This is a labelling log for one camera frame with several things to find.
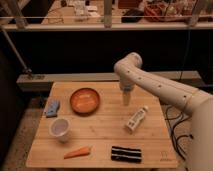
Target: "orange bowl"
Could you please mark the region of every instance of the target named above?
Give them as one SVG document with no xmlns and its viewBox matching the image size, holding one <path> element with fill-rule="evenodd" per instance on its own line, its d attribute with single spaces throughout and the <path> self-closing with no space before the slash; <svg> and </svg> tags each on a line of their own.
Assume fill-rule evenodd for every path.
<svg viewBox="0 0 213 171">
<path fill-rule="evenodd" d="M 81 88 L 76 90 L 70 97 L 71 108 L 78 114 L 90 114 L 100 104 L 100 96 L 92 88 Z"/>
</svg>

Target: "black cable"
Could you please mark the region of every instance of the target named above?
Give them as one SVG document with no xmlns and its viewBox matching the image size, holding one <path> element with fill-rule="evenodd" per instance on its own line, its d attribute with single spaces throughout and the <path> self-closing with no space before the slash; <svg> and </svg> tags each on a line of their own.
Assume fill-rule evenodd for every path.
<svg viewBox="0 0 213 171">
<path fill-rule="evenodd" d="M 167 122 L 168 122 L 168 125 L 169 125 L 169 128 L 170 128 L 170 136 L 171 136 L 171 139 L 172 139 L 172 145 L 175 149 L 175 151 L 178 153 L 178 155 L 183 159 L 185 160 L 185 155 L 186 155 L 186 152 L 183 150 L 183 148 L 180 146 L 179 144 L 179 140 L 182 138 L 182 137 L 185 137 L 185 136 L 188 136 L 188 135 L 181 135 L 181 136 L 178 136 L 176 137 L 175 136 L 175 128 L 181 124 L 182 122 L 188 120 L 190 118 L 187 117 L 184 119 L 184 113 L 181 112 L 178 117 L 175 117 L 176 119 L 178 119 L 178 121 L 173 125 L 171 126 L 171 123 L 170 123 L 170 119 L 168 119 L 168 111 L 172 108 L 172 106 L 169 106 L 167 107 L 166 109 L 166 112 L 165 112 L 165 115 L 166 115 L 166 118 L 167 118 Z"/>
<path fill-rule="evenodd" d="M 181 66 L 181 73 L 180 73 L 180 77 L 179 77 L 179 80 L 178 80 L 179 82 L 181 82 L 181 80 L 182 80 L 183 70 L 185 68 L 186 59 L 187 59 L 188 54 L 189 54 L 190 44 L 191 44 L 191 30 L 189 29 L 188 30 L 187 43 L 186 43 L 186 50 L 185 50 L 185 53 L 184 53 L 184 56 L 183 56 L 183 62 L 182 62 L 182 66 Z"/>
<path fill-rule="evenodd" d="M 183 148 L 179 144 L 179 141 L 182 138 L 189 138 L 189 135 L 184 134 L 184 135 L 180 135 L 180 136 L 177 137 L 177 145 L 180 148 L 180 150 L 186 155 L 186 152 L 183 150 Z"/>
</svg>

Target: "small bottle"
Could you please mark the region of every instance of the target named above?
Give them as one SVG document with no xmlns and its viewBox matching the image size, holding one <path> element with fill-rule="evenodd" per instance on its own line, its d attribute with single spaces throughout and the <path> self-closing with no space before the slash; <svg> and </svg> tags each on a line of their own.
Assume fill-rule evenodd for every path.
<svg viewBox="0 0 213 171">
<path fill-rule="evenodd" d="M 129 119 L 129 121 L 125 124 L 125 127 L 133 133 L 134 130 L 139 126 L 146 113 L 148 112 L 148 106 L 144 106 L 139 109 L 134 115 Z"/>
</svg>

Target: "orange carrot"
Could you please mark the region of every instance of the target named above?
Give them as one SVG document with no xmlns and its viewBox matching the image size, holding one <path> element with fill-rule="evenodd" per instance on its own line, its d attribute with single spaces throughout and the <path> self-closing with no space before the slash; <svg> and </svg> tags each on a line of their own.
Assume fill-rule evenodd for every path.
<svg viewBox="0 0 213 171">
<path fill-rule="evenodd" d="M 64 155 L 64 159 L 90 154 L 91 147 L 85 146 Z"/>
</svg>

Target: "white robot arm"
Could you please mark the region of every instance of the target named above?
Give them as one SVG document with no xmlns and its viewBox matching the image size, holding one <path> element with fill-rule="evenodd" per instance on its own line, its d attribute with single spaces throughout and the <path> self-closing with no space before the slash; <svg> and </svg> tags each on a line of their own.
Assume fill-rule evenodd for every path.
<svg viewBox="0 0 213 171">
<path fill-rule="evenodd" d="M 118 61 L 115 72 L 120 76 L 120 88 L 131 91 L 134 84 L 159 97 L 188 115 L 192 126 L 186 167 L 188 171 L 213 170 L 213 96 L 198 88 L 178 83 L 140 69 L 139 54 L 130 53 Z"/>
</svg>

